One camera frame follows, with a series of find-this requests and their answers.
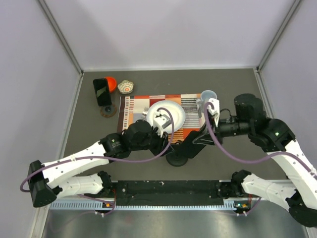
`white wall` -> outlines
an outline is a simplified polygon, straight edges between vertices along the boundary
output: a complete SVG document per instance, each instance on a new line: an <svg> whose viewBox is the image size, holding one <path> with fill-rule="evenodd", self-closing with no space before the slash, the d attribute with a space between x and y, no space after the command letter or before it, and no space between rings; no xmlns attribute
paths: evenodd
<svg viewBox="0 0 317 238"><path fill-rule="evenodd" d="M257 66L294 0L47 0L84 70Z"/></svg>
<svg viewBox="0 0 317 238"><path fill-rule="evenodd" d="M317 1L303 0L267 65L264 84L274 114L287 122L317 167Z"/></svg>
<svg viewBox="0 0 317 238"><path fill-rule="evenodd" d="M79 75L35 0L0 1L0 233L28 235L29 163L58 153Z"/></svg>

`striped placemat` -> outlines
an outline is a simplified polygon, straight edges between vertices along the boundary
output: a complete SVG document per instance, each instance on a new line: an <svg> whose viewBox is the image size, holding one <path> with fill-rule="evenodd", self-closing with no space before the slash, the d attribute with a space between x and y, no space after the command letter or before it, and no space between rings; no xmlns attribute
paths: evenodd
<svg viewBox="0 0 317 238"><path fill-rule="evenodd" d="M184 140L192 130L199 130L201 127L201 119L196 104L198 98L200 98L200 93L121 97L117 132L122 132L130 124L143 119L142 112L145 107L149 108L156 102L170 100L177 102L184 109L186 117L183 127L175 132L173 142Z"/></svg>

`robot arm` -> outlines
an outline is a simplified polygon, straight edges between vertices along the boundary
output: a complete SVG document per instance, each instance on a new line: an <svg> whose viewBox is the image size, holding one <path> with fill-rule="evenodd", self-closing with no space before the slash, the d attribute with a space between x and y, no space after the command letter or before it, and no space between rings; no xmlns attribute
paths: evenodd
<svg viewBox="0 0 317 238"><path fill-rule="evenodd" d="M42 207L58 198L76 194L107 195L111 190L111 180L106 172L85 177L76 175L111 163L104 156L120 160L136 150L150 150L154 155L158 155L168 144L168 135L163 130L170 123L169 118L158 112L154 118L154 127L144 120L138 120L122 133L110 134L92 146L61 160L48 163L32 162L28 175L43 167L49 167L28 180L33 206Z"/></svg>
<svg viewBox="0 0 317 238"><path fill-rule="evenodd" d="M263 197L288 210L302 225L317 226L316 169L305 157L289 127L281 120L266 118L262 101L254 95L243 94L236 97L234 103L237 116L230 116L225 120L219 119L219 101L212 100L213 107L208 108L208 121L212 124L217 140L222 143L225 137L247 134L251 142L272 156L294 184L294 187L282 187L250 172L240 171L234 173L231 180L235 193ZM42 167L51 166L28 180L34 207L47 205L63 196L80 193L107 195L111 190L111 180L105 172L87 177L75 176L90 168L108 164L109 160L75 158L108 156L122 159L134 150L151 150L154 155L158 155L168 140L167 134L163 132L168 120L161 117L162 115L156 118L154 128L146 121L137 121L122 134L110 134L91 147L60 160L70 160L70 163L52 166L55 162L33 162L29 168L29 175ZM205 145L214 145L206 125L200 131L192 131L183 143L173 145L165 154L177 153L193 158ZM301 162L290 155L299 157Z"/></svg>

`gray table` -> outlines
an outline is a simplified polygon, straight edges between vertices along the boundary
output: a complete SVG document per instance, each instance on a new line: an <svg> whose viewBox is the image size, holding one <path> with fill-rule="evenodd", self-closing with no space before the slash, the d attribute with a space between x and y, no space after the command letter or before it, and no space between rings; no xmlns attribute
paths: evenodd
<svg viewBox="0 0 317 238"><path fill-rule="evenodd" d="M105 76L115 77L118 83L124 79L133 81L135 87L131 95L200 93L211 89L217 93L221 108L229 108L233 113L235 96L253 93L260 97L252 69L87 72L80 89L65 156L116 132L118 112L111 118L102 117L93 89L93 79ZM120 96L122 95L118 90L112 95L112 101L117 107ZM258 159L264 155L247 136L225 138L224 147L232 154L247 160ZM152 156L149 151L138 151L132 152L130 158L145 159ZM178 168L169 165L165 158L159 158L144 164L115 162L91 169L87 174L105 170L112 179L120 180L230 179L233 172L241 169L252 171L264 179L286 178L273 160L259 165L243 165L226 157L215 146L207 146L194 159Z"/></svg>

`metal frame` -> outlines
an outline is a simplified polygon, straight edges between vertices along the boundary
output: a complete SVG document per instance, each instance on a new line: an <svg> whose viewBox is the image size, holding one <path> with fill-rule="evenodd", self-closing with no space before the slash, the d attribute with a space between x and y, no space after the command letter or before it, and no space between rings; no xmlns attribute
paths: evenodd
<svg viewBox="0 0 317 238"><path fill-rule="evenodd" d="M292 19L292 16L294 15L295 11L298 9L301 2L302 2L302 0L295 0L293 2L291 8L289 9L287 15L285 16L285 18L283 20L281 26L279 27L277 33L275 34L272 42L270 43L268 49L266 50L262 60L260 61L260 64L257 67L258 71L261 71L263 69L263 67L265 66L270 54L272 53L274 47L276 46L277 42L281 38L285 28L287 27L288 23Z"/></svg>
<svg viewBox="0 0 317 238"><path fill-rule="evenodd" d="M38 2L38 4L40 5L44 15L46 16L46 18L48 19L49 23L51 24L51 27L53 29L53 31L56 33L57 38L59 39L60 43L62 44L64 50L66 51L68 57L70 58L70 60L72 61L72 63L74 64L74 67L76 68L76 70L79 73L83 73L83 69L81 68L80 64L78 63L73 51L71 50L68 42L66 41L66 38L64 37L61 29L59 28L55 18L53 17L47 3L45 0L36 0Z"/></svg>
<svg viewBox="0 0 317 238"><path fill-rule="evenodd" d="M74 117L75 108L76 108L81 84L83 81L83 77L84 77L84 74L80 75L80 78L78 80L76 92L74 94L71 108L70 108L70 113L68 115L67 126L66 126L66 129L64 131L64 135L63 135L63 141L59 147L58 158L63 158L63 155L64 155L65 147L67 144L67 138L69 135L71 122L72 122L73 117ZM47 219L47 216L49 213L49 209L50 209L50 205L36 209L35 216L33 218L33 223L32 223L28 238L41 238L42 237L45 222L46 222L46 219Z"/></svg>

